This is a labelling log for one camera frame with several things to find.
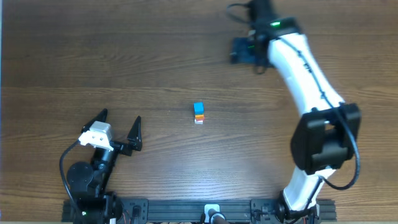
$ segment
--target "blue block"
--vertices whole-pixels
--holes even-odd
[[[196,114],[204,114],[205,113],[205,109],[203,107],[203,103],[202,102],[193,103],[193,109],[195,110],[195,115]]]

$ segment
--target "wood grain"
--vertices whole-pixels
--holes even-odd
[[[299,117],[273,69],[230,65],[247,27],[232,0],[4,0],[0,209],[3,221],[59,221],[62,151],[103,108],[118,140],[142,116],[144,148],[109,183],[148,199],[276,197],[292,175]],[[398,220],[398,1],[275,0],[300,21],[330,83],[363,112],[362,172],[324,187],[339,221]],[[194,101],[205,104],[193,124]],[[65,168],[87,161],[78,147]],[[332,181],[353,175],[352,161]]]

